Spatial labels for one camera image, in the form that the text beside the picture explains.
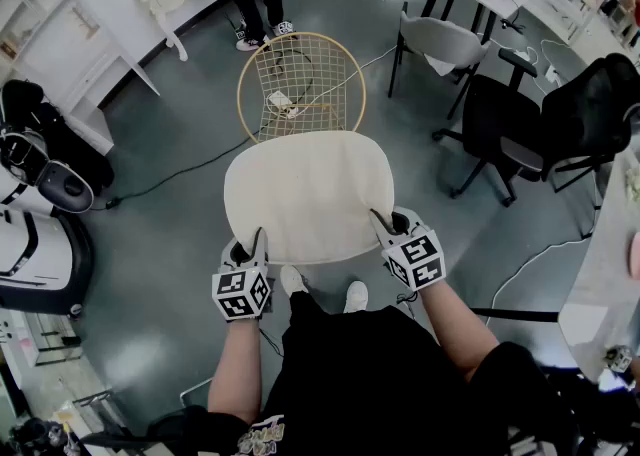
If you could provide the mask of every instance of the floor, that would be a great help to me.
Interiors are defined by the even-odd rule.
[[[286,14],[300,30],[331,36],[360,63],[395,45],[399,13],[405,0],[284,0]],[[409,1],[410,14],[425,0]],[[434,15],[444,8],[439,0]],[[237,20],[235,7],[226,10]],[[470,27],[475,4],[456,0],[450,20]],[[526,12],[519,15],[524,36],[496,26],[493,37],[503,45],[540,55],[539,84],[552,86],[543,73],[543,38],[553,34]],[[139,191],[169,173],[205,161],[245,138],[236,112],[235,89],[248,55],[234,48],[222,11],[213,13],[182,38],[190,59],[178,61],[165,50],[146,67],[162,92],[156,97],[134,81],[106,110],[116,147],[110,159],[116,182],[109,191]],[[511,67],[494,46],[480,72],[508,82]],[[571,78],[583,67],[575,54],[561,53],[554,63]],[[484,172],[462,197],[448,192],[471,172],[474,159],[454,141],[434,143],[435,129],[458,91],[412,56],[400,69],[392,99],[387,98],[392,56],[364,71],[368,103],[360,127],[386,152],[394,173],[396,203],[417,211],[436,229],[443,245],[448,280],[471,306],[487,307],[500,284],[529,256],[551,243],[580,237],[592,223],[593,183],[587,178],[554,194],[549,183],[516,181],[519,200],[505,209],[494,170]],[[521,92],[536,102],[542,93],[530,78]],[[131,428],[179,408],[180,391],[207,379],[215,370],[226,323],[211,300],[211,274],[231,238],[223,205],[224,174],[236,153],[216,164],[182,175],[150,195],[124,202],[116,210],[90,213],[85,223],[94,239],[97,263],[86,301],[81,331],[85,351],[105,384],[116,391]],[[588,243],[554,250],[527,268],[498,297],[500,308],[557,310],[575,279]],[[378,251],[348,262],[302,269],[319,303],[341,310],[354,277],[370,291],[370,309],[395,303],[403,292],[382,267]],[[279,274],[277,268],[271,275]],[[415,304],[417,319],[426,324]],[[274,312],[261,326],[279,340],[287,328],[289,306],[276,284]],[[554,325],[491,322],[501,340],[529,347],[546,363],[571,365]],[[264,395],[277,376],[281,359],[263,344]]]

